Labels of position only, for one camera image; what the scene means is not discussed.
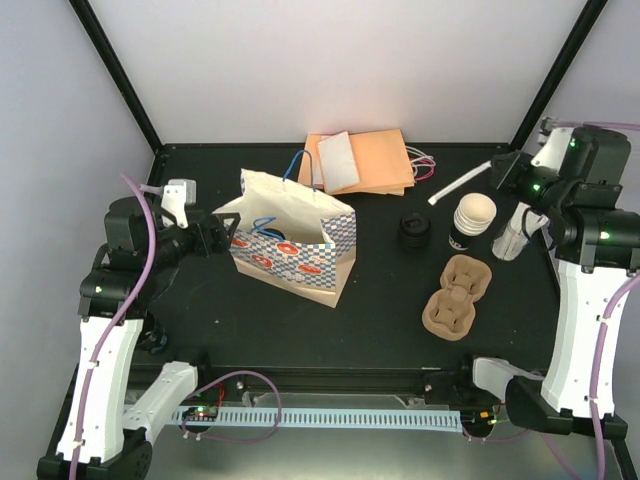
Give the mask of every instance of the white perforated rail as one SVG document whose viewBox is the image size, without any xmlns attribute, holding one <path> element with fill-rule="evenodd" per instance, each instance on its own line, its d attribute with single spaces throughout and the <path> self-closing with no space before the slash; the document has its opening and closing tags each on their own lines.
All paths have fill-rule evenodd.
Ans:
<svg viewBox="0 0 640 480">
<path fill-rule="evenodd" d="M 186 407 L 176 410 L 169 424 L 181 425 L 186 410 Z M 277 412 L 276 408 L 222 407 L 215 421 L 195 420 L 187 425 L 270 427 Z M 451 411 L 283 408 L 282 413 L 280 427 L 462 432 L 460 412 Z"/>
</svg>

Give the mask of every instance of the robotic arm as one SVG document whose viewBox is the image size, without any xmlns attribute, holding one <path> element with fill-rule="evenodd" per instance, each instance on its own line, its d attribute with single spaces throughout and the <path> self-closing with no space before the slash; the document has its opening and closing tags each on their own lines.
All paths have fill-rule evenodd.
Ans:
<svg viewBox="0 0 640 480">
<path fill-rule="evenodd" d="M 640 216 L 615 207 L 631 149 L 618 132 L 547 126 L 543 122 L 548 142 L 535 157 L 514 152 L 492 160 L 491 183 L 550 222 L 561 290 L 551 365 L 540 381 L 504 360 L 476 358 L 473 382 L 506 402 L 515 425 L 593 435 L 589 387 L 601 317 L 613 293 L 640 267 Z M 602 346 L 597 402 L 604 438 L 626 435 L 626 423 L 614 415 L 612 396 L 625 301 L 626 295 L 607 320 Z"/>
<path fill-rule="evenodd" d="M 195 182 L 171 180 L 162 203 L 152 210 L 156 224 L 156 255 L 151 275 L 126 316 L 107 337 L 98 361 L 91 354 L 115 312 L 140 277 L 147 257 L 148 232 L 135 197 L 113 202 L 105 216 L 107 243 L 96 255 L 91 273 L 80 287 L 82 350 L 73 403 L 56 454 L 40 459 L 38 478 L 67 480 L 75 442 L 74 422 L 87 372 L 87 395 L 77 478 L 140 479 L 146 476 L 152 445 L 167 419 L 198 387 L 196 365 L 171 362 L 138 402 L 126 412 L 124 396 L 135 348 L 157 352 L 167 337 L 148 312 L 156 293 L 156 276 L 175 268 L 186 256 L 207 257 L 228 250 L 240 221 L 238 214 L 207 214 L 195 207 Z M 103 263 L 105 255 L 108 263 Z"/>
</svg>

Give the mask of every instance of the black frame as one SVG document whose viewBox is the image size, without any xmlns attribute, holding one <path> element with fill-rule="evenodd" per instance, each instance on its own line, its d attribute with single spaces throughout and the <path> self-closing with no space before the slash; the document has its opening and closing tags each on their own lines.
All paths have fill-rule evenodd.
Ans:
<svg viewBox="0 0 640 480">
<path fill-rule="evenodd" d="M 585 2 L 584 8 L 582 9 L 580 15 L 578 16 L 571 32 L 569 33 L 567 39 L 564 42 L 564 45 L 562 46 L 547 76 L 545 77 L 542 85 L 540 86 L 540 89 L 538 90 L 538 93 L 536 94 L 529 109 L 527 110 L 526 115 L 522 119 L 522 122 L 520 123 L 520 126 L 516 131 L 516 134 L 511 140 L 511 143 L 509 144 L 509 148 L 511 150 L 521 149 L 524 146 L 527 139 L 529 138 L 529 136 L 531 135 L 531 133 L 533 132 L 533 130 L 536 128 L 536 124 L 538 123 L 539 118 L 542 116 L 544 109 L 549 104 L 549 101 L 553 97 L 553 94 L 558 88 L 560 82 L 562 81 L 565 74 L 569 70 L 569 67 L 571 66 L 574 58 L 580 51 L 582 44 L 584 43 L 585 39 L 591 32 L 591 29 L 595 25 L 597 19 L 602 13 L 607 2 L 608 0 L 587 0 Z M 142 102 L 140 101 L 140 98 L 138 97 L 133 85 L 131 84 L 126 71 L 124 70 L 124 67 L 120 63 L 120 60 L 118 59 L 113 47 L 111 46 L 111 42 L 109 41 L 105 31 L 103 30 L 100 24 L 100 21 L 95 15 L 95 12 L 91 7 L 90 1 L 89 0 L 69 0 L 69 3 L 73 7 L 76 15 L 78 16 L 78 19 L 80 20 L 84 29 L 86 30 L 87 35 L 91 39 L 105 67 L 107 68 L 114 83 L 116 84 L 118 90 L 120 91 L 120 94 L 122 95 L 125 103 L 129 107 L 131 114 L 133 115 L 138 126 L 140 127 L 140 130 L 145 136 L 147 143 L 149 144 L 149 147 L 151 148 L 151 150 L 155 155 L 153 166 L 149 174 L 148 183 L 150 185 L 157 185 L 161 177 L 162 170 L 164 168 L 165 159 L 167 157 L 163 153 L 163 150 L 166 147 L 166 145 L 161 141 L 160 137 L 158 136 L 149 116 L 147 115 L 144 109 L 144 106 L 142 105 Z M 551 260 L 549 260 L 549 266 L 550 266 L 550 271 L 553 272 L 554 269 L 553 269 Z M 559 285 L 557 284 L 557 281 L 555 281 L 555 284 L 559 294 L 560 288 L 559 288 Z M 139 372 L 139 373 L 142 373 L 142 377 L 144 378 L 143 380 L 142 378 L 138 377 L 139 386 L 141 387 L 144 386 L 144 388 L 148 387 L 148 385 L 150 385 L 151 382 L 153 382 L 153 380 L 155 379 L 155 376 L 157 376 L 157 373 L 159 371 L 159 368 L 156 369 L 154 366 L 149 366 L 149 367 L 150 367 L 149 369 L 142 367 L 143 372 Z M 280 377 L 279 383 L 282 383 L 283 381 L 285 383 L 288 383 L 287 380 L 290 381 L 292 378 L 295 378 L 295 377 L 300 378 L 301 375 L 303 377 L 308 377 L 308 375 L 305 375 L 299 371 L 274 370 L 272 372 L 269 372 L 269 374 L 271 376 Z M 132 371 L 131 375 L 132 375 L 132 378 L 131 378 L 130 384 L 138 383 L 135 380 L 136 372 Z M 150 378 L 149 383 L 147 383 L 147 378 L 146 378 L 148 375 L 152 375 L 152 378 Z M 437 381 L 437 378 L 438 378 L 437 377 L 438 372 L 433 372 L 433 373 L 424 372 L 423 377 L 421 379 L 418 379 L 417 385 L 413 383 L 413 378 L 414 378 L 413 376 L 409 378 L 406 376 L 399 376 L 397 378 L 394 378 L 390 385 L 389 383 L 385 383 L 385 382 L 381 382 L 380 384 L 378 383 L 377 380 L 372 381 L 373 377 L 371 377 L 370 374 L 366 374 L 366 373 L 363 373 L 362 375 L 358 375 L 358 374 L 356 374 L 355 376 L 352 375 L 348 383 L 345 383 L 345 378 L 341 378 L 339 376 L 336 377 L 333 374 L 328 374 L 328 376 L 323 376 L 323 372 L 317 372 L 316 375 L 318 377 L 322 377 L 322 381 L 320 382 L 320 384 L 323 385 L 322 387 L 323 391 L 326 391 L 327 387 L 331 388 L 331 386 L 329 386 L 328 384 L 332 384 L 333 387 L 336 388 L 336 390 L 343 391 L 344 388 L 353 385 L 353 380 L 355 378 L 357 379 L 356 384 L 358 385 L 360 392 L 364 387 L 366 390 L 371 390 L 371 393 L 374 393 L 374 392 L 380 393 L 383 391 L 397 392 L 398 388 L 400 388 L 402 391 L 405 391 L 407 393 L 410 393 L 410 392 L 416 393 L 415 392 L 416 389 L 424 391 L 424 385 L 426 385 L 426 382 Z M 68 416 L 68 409 L 70 408 L 70 400 L 71 400 L 70 395 L 72 394 L 71 392 L 73 391 L 72 390 L 73 383 L 74 382 L 72 382 L 71 384 L 70 390 L 65 398 L 62 411 L 60 412 L 60 417 L 58 419 L 58 423 L 54 430 L 52 442 L 58 436 L 57 434 L 62 433 L 60 429 L 64 425 L 64 422 L 66 422 L 66 418 Z M 314 390 L 316 388 L 315 385 L 318 385 L 318 382 L 314 382 L 313 380 L 309 382 L 307 391 Z M 258 385 L 255 385 L 254 388 L 259 389 L 260 387 Z M 55 449 L 54 443 L 49 445 L 50 451 L 52 448 Z M 613 442 L 613 448 L 614 448 L 616 459 L 620 466 L 623 478 L 637 479 L 638 476 L 635 472 L 633 462 L 631 460 L 631 456 L 629 455 L 629 451 L 627 449 L 627 445 L 625 441 L 623 440 L 623 441 Z"/>
</svg>

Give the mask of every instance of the stack of paper bags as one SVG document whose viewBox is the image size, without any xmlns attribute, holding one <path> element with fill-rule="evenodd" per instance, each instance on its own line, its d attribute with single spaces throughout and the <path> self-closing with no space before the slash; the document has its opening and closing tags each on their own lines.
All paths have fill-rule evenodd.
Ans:
<svg viewBox="0 0 640 480">
<path fill-rule="evenodd" d="M 314 184 L 331 195 L 356 192 L 404 195 L 404 189 L 415 183 L 399 129 L 355 135 L 347 132 L 335 136 L 309 135 L 305 149 L 311 153 L 313 166 L 302 162 L 298 183 L 311 186 L 313 168 Z"/>
</svg>

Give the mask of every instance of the red oval print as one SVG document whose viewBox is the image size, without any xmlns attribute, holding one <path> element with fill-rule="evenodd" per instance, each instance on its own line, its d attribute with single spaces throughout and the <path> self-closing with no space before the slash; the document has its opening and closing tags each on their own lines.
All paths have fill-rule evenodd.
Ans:
<svg viewBox="0 0 640 480">
<path fill-rule="evenodd" d="M 233 237 L 233 239 L 231 239 L 231 244 L 239 248 L 247 248 L 249 246 L 249 242 L 243 242 L 242 240 L 236 237 Z"/>
<path fill-rule="evenodd" d="M 300 253 L 300 250 L 298 250 L 297 247 L 294 247 L 290 243 L 278 243 L 276 247 L 285 255 L 297 255 L 298 253 Z"/>
<path fill-rule="evenodd" d="M 251 258 L 254 262 L 260 264 L 260 266 L 264 268 L 273 267 L 273 262 L 266 257 L 261 257 L 260 255 L 251 255 Z"/>
<path fill-rule="evenodd" d="M 298 270 L 303 273 L 310 273 L 312 275 L 320 275 L 322 270 L 312 265 L 298 265 Z"/>
</svg>

